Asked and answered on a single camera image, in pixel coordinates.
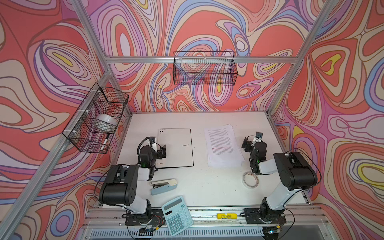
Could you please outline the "white black file folder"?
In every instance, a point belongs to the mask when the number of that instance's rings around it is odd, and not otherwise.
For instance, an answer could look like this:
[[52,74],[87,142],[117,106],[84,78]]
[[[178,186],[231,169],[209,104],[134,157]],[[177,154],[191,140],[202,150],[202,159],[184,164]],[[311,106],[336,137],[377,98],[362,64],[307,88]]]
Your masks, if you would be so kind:
[[158,169],[194,166],[191,129],[159,129],[157,143],[166,146],[167,154],[156,161]]

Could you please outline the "printed paper stack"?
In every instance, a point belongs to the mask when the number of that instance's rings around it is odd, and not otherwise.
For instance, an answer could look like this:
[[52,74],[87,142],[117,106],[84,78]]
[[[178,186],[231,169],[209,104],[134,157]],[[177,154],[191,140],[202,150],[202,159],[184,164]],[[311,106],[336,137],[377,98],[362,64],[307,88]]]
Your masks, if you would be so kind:
[[240,168],[244,157],[231,125],[205,129],[208,165],[211,168]]

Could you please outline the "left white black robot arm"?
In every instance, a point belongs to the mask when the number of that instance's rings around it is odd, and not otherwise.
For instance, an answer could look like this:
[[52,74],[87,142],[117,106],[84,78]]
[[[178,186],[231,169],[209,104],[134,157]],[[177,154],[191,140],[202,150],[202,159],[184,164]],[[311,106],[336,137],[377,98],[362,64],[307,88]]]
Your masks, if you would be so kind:
[[138,163],[133,165],[113,165],[99,193],[99,202],[103,205],[121,207],[131,214],[147,214],[150,202],[138,194],[138,182],[152,180],[157,170],[156,161],[167,157],[167,146],[151,145],[138,151]]

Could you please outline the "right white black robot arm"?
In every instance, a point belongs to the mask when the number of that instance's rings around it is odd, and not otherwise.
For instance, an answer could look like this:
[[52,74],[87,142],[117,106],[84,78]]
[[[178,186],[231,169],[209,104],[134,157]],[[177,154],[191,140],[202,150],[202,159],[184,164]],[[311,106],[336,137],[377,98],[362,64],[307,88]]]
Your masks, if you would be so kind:
[[299,152],[275,153],[267,159],[267,143],[254,136],[250,141],[244,138],[242,149],[250,153],[251,170],[244,174],[243,183],[249,188],[255,188],[258,176],[279,174],[280,183],[274,191],[262,200],[258,214],[261,218],[270,219],[284,213],[286,204],[303,190],[318,184],[318,175]]

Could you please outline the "clear tape roll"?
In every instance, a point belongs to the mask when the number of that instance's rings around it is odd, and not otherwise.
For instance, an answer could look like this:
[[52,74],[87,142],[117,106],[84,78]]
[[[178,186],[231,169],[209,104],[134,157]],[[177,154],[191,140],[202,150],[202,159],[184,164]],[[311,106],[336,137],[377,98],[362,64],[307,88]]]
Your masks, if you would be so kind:
[[259,179],[255,174],[246,172],[242,178],[243,185],[249,189],[255,189],[259,185]]

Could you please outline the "blue cream stapler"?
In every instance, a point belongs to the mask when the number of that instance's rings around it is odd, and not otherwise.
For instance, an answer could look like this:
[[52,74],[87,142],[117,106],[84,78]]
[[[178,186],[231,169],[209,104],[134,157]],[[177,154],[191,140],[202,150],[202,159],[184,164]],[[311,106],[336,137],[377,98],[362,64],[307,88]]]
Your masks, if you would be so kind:
[[153,187],[151,189],[151,195],[159,195],[169,191],[172,191],[177,188],[178,182],[176,179],[168,179],[150,182],[150,185]]

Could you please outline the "black marker pen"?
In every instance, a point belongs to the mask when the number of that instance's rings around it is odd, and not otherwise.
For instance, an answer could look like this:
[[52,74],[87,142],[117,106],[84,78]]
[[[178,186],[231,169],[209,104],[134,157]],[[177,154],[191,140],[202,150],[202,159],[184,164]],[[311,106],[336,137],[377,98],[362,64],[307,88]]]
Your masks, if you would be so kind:
[[108,142],[108,140],[109,140],[109,137],[110,137],[110,134],[107,134],[107,137],[105,138],[105,140],[104,140],[104,142],[103,142],[103,144],[102,144],[102,146],[101,146],[100,152],[103,152],[103,151],[104,151],[104,148],[105,148],[106,145],[107,145],[107,142]]

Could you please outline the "teal calculator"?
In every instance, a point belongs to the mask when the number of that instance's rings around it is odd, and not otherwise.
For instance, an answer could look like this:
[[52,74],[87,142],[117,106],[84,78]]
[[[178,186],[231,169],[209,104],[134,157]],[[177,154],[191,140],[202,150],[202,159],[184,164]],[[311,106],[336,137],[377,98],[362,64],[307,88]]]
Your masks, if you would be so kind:
[[182,196],[165,203],[162,206],[166,225],[172,237],[182,233],[193,225],[193,219]]

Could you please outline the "yellow label sticker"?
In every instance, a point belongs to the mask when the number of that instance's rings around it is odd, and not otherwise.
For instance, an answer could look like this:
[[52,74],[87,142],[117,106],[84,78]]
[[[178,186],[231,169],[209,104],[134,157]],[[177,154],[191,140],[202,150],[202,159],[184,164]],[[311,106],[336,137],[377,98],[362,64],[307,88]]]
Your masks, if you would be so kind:
[[238,215],[236,213],[218,213],[217,219],[218,220],[229,220],[229,219],[237,219]]

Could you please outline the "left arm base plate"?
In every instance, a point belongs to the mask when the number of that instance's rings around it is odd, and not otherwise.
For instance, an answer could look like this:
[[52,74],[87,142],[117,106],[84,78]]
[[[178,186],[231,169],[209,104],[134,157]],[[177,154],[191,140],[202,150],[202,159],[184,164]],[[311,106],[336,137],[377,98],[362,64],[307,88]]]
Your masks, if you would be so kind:
[[122,215],[125,219],[126,226],[143,226],[143,227],[161,227],[166,223],[163,211],[161,209],[147,210],[144,214],[134,215],[126,212]]

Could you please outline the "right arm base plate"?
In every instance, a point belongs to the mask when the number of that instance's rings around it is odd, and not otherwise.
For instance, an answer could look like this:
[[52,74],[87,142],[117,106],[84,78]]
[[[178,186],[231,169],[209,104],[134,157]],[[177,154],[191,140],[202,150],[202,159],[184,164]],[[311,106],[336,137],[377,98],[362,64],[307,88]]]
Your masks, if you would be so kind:
[[249,225],[252,224],[277,224],[284,225],[287,220],[283,210],[275,211],[264,208],[245,208],[241,217],[246,218]]

